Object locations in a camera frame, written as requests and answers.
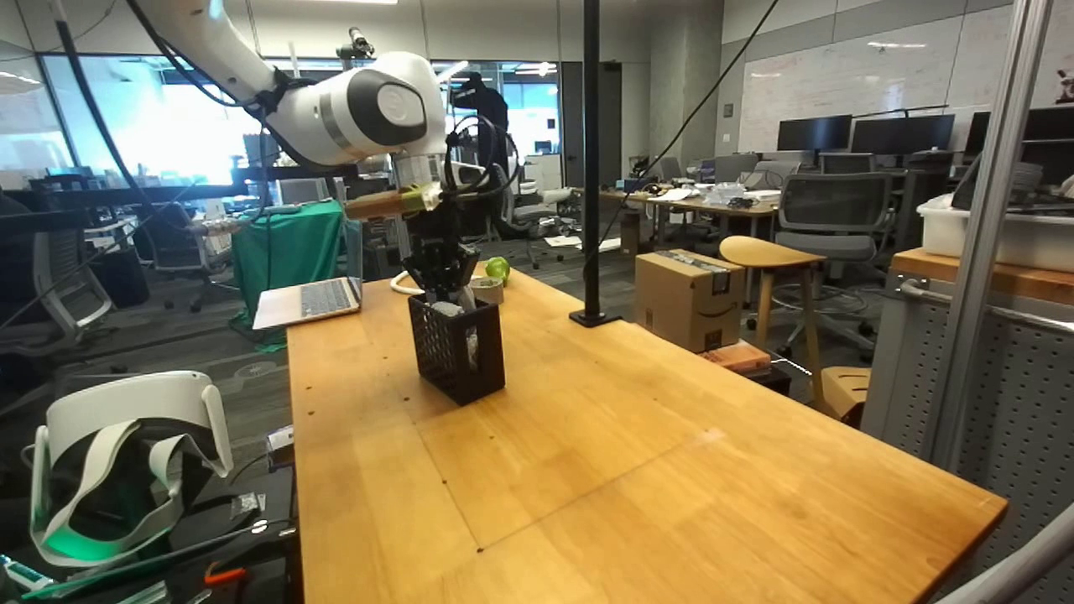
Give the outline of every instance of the black pole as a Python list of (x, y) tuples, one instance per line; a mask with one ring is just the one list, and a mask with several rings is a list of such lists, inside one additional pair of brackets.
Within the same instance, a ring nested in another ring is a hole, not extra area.
[(584, 109), (584, 204), (580, 204), (580, 278), (584, 308), (570, 318), (595, 328), (600, 316), (600, 0), (584, 0), (584, 61), (580, 61), (580, 109)]

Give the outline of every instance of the wooden stool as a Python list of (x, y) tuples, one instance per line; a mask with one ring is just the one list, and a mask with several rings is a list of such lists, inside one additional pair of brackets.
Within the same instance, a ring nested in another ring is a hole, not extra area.
[(826, 412), (861, 427), (873, 373), (863, 367), (826, 367), (819, 373)]
[(757, 318), (757, 345), (770, 351), (771, 327), (771, 285), (775, 277), (802, 278), (802, 337), (806, 337), (806, 371), (812, 373), (812, 403), (823, 403), (819, 386), (819, 332), (815, 332), (815, 302), (812, 278), (823, 256), (808, 256), (798, 248), (787, 248), (766, 238), (733, 235), (718, 247), (725, 263), (737, 263), (759, 277), (759, 318)]

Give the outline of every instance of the floor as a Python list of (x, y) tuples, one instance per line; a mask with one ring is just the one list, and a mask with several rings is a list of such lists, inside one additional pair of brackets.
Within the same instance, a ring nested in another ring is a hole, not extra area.
[[(485, 256), (508, 256), (518, 269), (540, 283), (584, 297), (580, 253), (578, 248), (540, 248), (540, 247), (505, 247), (485, 242)], [(51, 367), (26, 367), (0, 360), (0, 555), (33, 561), (26, 547), (26, 460), (23, 446), (33, 427), (44, 421), (51, 401), (130, 373), (158, 371), (206, 371), (224, 393), (224, 412), (231, 431), (231, 450), (238, 466), (263, 466), (267, 434), (288, 427), (288, 381), (286, 352), (278, 342), (252, 339), (234, 327), (238, 298), (211, 297), (201, 311), (188, 311), (197, 297), (197, 283), (162, 283), (153, 278), (153, 298), (130, 308), (117, 308), (101, 324), (99, 332), (81, 345), (75, 360)], [(600, 311), (633, 318), (634, 305), (634, 260), (621, 253), (600, 256)], [(853, 345), (829, 342), (826, 364), (863, 367)]]

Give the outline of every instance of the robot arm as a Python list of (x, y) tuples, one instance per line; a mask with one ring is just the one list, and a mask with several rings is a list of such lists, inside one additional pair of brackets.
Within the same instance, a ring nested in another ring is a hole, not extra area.
[(374, 64), (296, 89), (231, 28), (224, 0), (129, 0), (146, 31), (195, 64), (306, 165), (392, 154), (399, 184), (431, 184), (445, 150), (445, 101), (431, 61), (379, 53)]

